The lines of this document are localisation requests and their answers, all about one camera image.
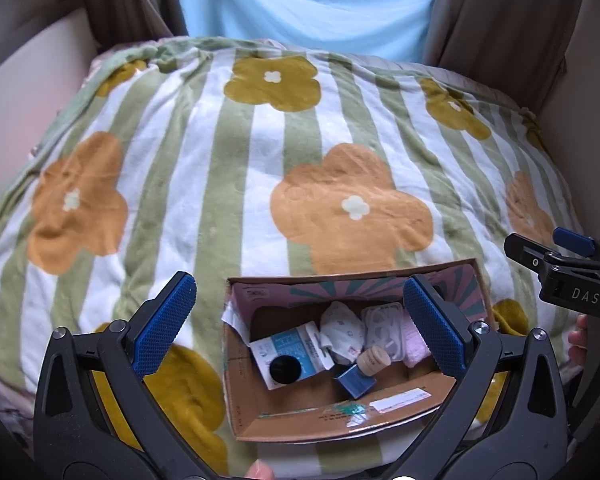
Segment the bolt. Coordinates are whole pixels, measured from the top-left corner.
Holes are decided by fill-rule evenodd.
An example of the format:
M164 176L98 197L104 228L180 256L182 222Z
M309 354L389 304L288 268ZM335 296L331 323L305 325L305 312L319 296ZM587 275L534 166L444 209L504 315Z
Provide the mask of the bolt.
M491 331L491 327L483 321L476 321L472 324L472 328L478 334L488 334Z
M533 336L538 339L538 341L544 341L546 339L546 332L541 328L535 328L531 331Z
M109 330L112 332L122 332L125 329L126 321L124 319L117 319L112 321L109 325Z
M51 337L53 339L62 339L65 335L66 335L66 328L64 326L59 326L51 333Z

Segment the open cardboard box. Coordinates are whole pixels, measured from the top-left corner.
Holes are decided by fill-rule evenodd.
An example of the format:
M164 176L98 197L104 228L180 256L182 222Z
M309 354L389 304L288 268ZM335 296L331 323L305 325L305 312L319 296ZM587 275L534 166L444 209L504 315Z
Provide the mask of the open cardboard box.
M402 302L402 285L426 274L446 300L470 321L494 326L489 296L474 259L365 274L286 278L229 278L224 326L224 390L232 430L248 442L315 442L362 436L405 424L432 412L455 380L437 370L432 358L415 368L393 363L376 375L378 383L357 400L326 370L305 380L268 390L248 347L255 341L311 320L331 301L355 313L367 306Z

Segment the blanket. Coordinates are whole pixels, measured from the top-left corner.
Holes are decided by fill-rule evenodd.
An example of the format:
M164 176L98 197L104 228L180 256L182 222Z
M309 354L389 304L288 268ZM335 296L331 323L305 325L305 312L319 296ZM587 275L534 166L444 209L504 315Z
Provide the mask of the blanket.
M34 392L56 326L128 319L186 270L196 306L165 380L147 382L199 455L231 475L259 456L280 478L381 465L421 422L307 446L232 437L226 278L475 257L500 319L547 330L563 365L573 313L539 301L536 277L502 249L511 232L551 245L555 226L580 231L533 115L475 84L264 42L131 48L103 62L0 195L0 378Z

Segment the light blue fabric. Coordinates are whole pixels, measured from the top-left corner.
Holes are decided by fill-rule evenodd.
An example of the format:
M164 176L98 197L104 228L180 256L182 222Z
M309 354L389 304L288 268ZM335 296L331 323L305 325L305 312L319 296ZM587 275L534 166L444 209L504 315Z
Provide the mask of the light blue fabric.
M190 36L270 38L394 61L422 58L433 0L180 0Z

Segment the finger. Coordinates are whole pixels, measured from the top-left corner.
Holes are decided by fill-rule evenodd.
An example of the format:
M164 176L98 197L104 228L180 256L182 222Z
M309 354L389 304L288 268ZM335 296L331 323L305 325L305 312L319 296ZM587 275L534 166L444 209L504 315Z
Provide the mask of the finger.
M582 330L587 329L587 315L580 314L576 319L576 326Z
M586 330L574 330L573 332L569 332L567 341L569 341L569 343L572 345L586 348L589 342L589 337Z
M256 460L248 469L247 478L255 480L274 480L273 469L265 464L262 460Z
M572 346L569 348L569 359L579 366L584 366L584 362L587 360L587 351L579 346Z

